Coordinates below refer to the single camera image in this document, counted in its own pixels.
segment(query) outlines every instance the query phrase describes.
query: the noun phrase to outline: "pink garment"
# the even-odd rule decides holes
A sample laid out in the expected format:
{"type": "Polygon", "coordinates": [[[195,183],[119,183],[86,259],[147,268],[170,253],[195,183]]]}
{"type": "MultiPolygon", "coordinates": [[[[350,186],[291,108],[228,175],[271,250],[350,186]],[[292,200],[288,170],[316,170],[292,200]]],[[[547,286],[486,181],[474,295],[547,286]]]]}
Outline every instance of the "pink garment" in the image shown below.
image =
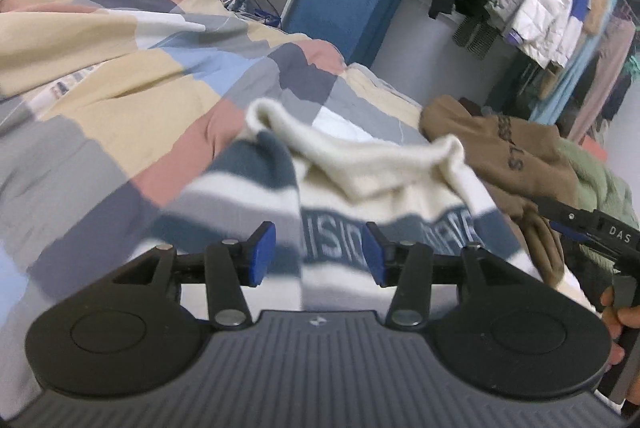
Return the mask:
{"type": "Polygon", "coordinates": [[[609,20],[600,41],[596,75],[569,132],[569,140],[580,143],[598,117],[622,71],[635,34],[636,26],[632,22],[615,16],[609,20]]]}

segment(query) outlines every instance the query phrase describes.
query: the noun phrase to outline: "patchwork bedding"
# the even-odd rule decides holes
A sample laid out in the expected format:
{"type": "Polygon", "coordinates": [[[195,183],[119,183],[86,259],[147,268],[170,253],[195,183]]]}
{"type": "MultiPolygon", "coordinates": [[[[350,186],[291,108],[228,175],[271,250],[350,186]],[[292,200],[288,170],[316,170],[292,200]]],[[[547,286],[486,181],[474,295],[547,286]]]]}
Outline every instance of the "patchwork bedding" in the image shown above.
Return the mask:
{"type": "MultiPolygon", "coordinates": [[[[536,273],[458,140],[430,146],[420,108],[326,42],[240,20],[219,0],[0,8],[11,10],[0,13],[4,418],[40,391],[23,349],[31,322],[159,242],[194,252],[272,220],[279,262],[268,276],[282,279],[266,290],[284,308],[388,306],[388,292],[380,306],[366,295],[375,286],[359,231],[371,219],[442,254],[484,242],[536,273]],[[398,145],[412,148],[396,156],[398,145]],[[361,202],[344,204],[354,195],[361,202]],[[301,289],[305,256],[316,286],[301,289]],[[320,262],[334,264],[342,300],[318,284],[320,262]]],[[[202,297],[183,291],[182,302],[193,310],[202,297]]],[[[248,296],[252,312],[263,298],[248,296]]]]}

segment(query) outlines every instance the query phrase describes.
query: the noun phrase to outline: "bed sheet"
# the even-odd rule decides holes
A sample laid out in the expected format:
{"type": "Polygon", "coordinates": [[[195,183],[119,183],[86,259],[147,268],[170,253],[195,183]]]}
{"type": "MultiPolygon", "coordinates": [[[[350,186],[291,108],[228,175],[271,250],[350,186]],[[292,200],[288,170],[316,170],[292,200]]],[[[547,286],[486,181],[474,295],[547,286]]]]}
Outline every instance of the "bed sheet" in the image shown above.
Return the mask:
{"type": "Polygon", "coordinates": [[[3,0],[0,415],[39,393],[31,322],[126,262],[255,99],[335,137],[425,144],[420,108],[329,43],[219,0],[3,0]]]}

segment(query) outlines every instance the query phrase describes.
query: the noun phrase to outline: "silver bolt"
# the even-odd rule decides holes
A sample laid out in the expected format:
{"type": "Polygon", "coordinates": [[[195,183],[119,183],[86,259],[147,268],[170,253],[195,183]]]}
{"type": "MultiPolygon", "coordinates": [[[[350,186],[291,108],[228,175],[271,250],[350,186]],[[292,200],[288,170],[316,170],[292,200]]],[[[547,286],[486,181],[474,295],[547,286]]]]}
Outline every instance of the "silver bolt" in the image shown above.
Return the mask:
{"type": "Polygon", "coordinates": [[[415,327],[422,322],[422,315],[418,311],[398,309],[391,315],[391,320],[401,327],[415,327]]]}
{"type": "Polygon", "coordinates": [[[223,327],[237,327],[246,320],[246,315],[238,309],[224,309],[214,318],[218,325],[223,327]]]}

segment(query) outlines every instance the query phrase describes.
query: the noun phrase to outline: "human hand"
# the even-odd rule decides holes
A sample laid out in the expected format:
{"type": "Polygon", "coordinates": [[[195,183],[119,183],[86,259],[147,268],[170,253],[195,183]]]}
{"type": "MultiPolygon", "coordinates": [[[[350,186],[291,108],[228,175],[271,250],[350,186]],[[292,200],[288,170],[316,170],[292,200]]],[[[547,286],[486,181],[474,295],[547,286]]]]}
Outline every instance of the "human hand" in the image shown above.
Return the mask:
{"type": "MultiPolygon", "coordinates": [[[[613,309],[613,287],[609,287],[600,297],[600,303],[606,307],[602,313],[602,321],[609,329],[612,340],[616,340],[622,333],[622,327],[627,326],[633,329],[640,328],[640,306],[633,308],[622,308],[617,311],[613,309]]],[[[618,364],[625,357],[625,351],[617,343],[611,342],[611,352],[609,353],[609,364],[618,364]]],[[[626,399],[633,404],[640,404],[640,374],[636,376],[629,388],[626,399]]]]}

